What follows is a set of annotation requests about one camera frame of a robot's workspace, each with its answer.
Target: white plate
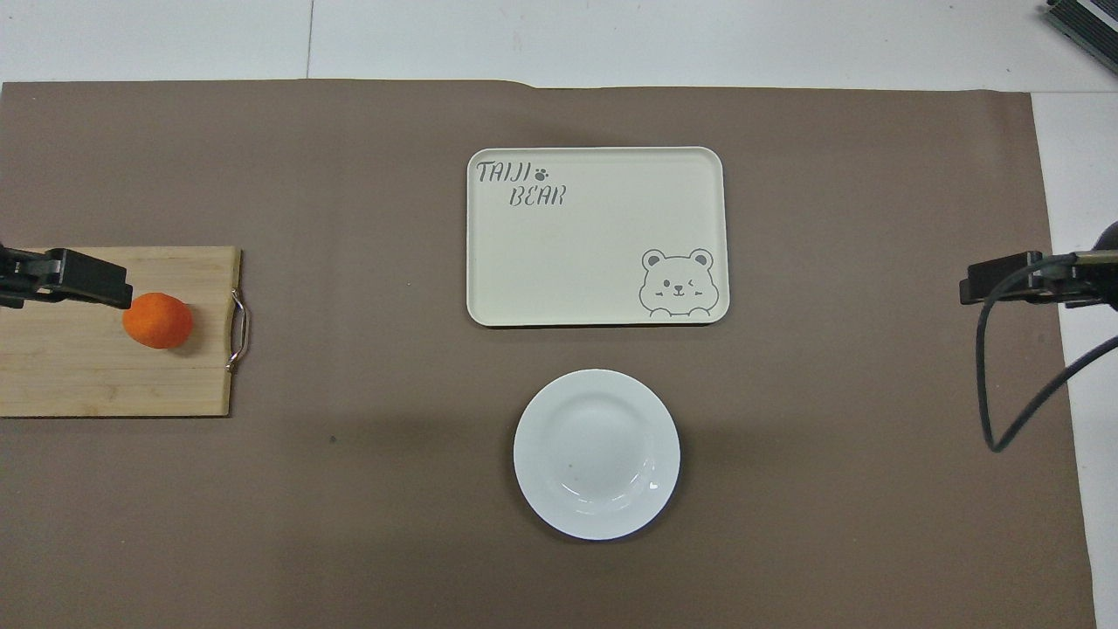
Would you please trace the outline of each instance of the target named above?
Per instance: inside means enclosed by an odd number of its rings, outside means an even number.
[[[582,540],[613,540],[667,504],[680,439],[648,388],[585,370],[536,394],[517,427],[512,460],[520,490],[544,522]]]
[[[466,307],[479,324],[710,324],[729,303],[722,162],[710,149],[485,149],[470,160]]]

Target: cutting board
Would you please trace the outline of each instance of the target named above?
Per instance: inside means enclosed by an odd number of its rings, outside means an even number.
[[[28,301],[0,308],[0,416],[227,416],[240,249],[68,248],[124,266],[133,296],[164,292],[182,299],[195,330],[180,347],[151,350],[125,334],[115,307]]]

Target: bear face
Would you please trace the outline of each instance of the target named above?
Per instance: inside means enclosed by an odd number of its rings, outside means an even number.
[[[641,303],[650,316],[657,311],[672,316],[688,316],[697,309],[710,314],[718,303],[718,288],[710,274],[714,258],[709,250],[697,248],[691,255],[669,256],[654,248],[645,251],[643,263]]]

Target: orange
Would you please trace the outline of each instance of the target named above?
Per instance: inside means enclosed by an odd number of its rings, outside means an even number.
[[[124,332],[142,345],[155,350],[179,347],[195,327],[190,307],[161,292],[150,292],[132,299],[124,311]]]

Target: black cable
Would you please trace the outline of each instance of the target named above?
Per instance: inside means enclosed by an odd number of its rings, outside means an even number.
[[[1001,439],[996,442],[994,441],[993,429],[989,423],[989,407],[986,400],[986,322],[989,320],[989,311],[994,307],[994,304],[997,303],[997,299],[1008,292],[1010,286],[1027,277],[1030,274],[1046,266],[1053,266],[1057,264],[1073,264],[1074,261],[1076,254],[1069,252],[1064,255],[1052,255],[1034,261],[1029,266],[1018,268],[998,282],[997,285],[994,286],[994,289],[989,290],[989,294],[986,295],[986,299],[983,302],[982,313],[978,316],[978,331],[975,335],[975,371],[978,385],[978,416],[982,418],[982,432],[983,437],[986,439],[986,447],[989,448],[992,452],[1001,452],[1002,450],[1005,450],[1005,447],[1013,441],[1013,438],[1017,436],[1017,432],[1020,432],[1025,423],[1032,419],[1036,410],[1040,409],[1053,393],[1063,387],[1063,384],[1068,382],[1071,377],[1074,377],[1083,368],[1090,365],[1108,352],[1118,347],[1118,336],[1116,336],[1088,352],[1078,361],[1065,368],[1046,385],[1044,385],[1044,389],[1040,390],[1040,392],[1033,397],[1032,401],[1029,402],[1024,410],[1021,411],[1017,419],[1010,425],[1010,428],[1005,431]]]

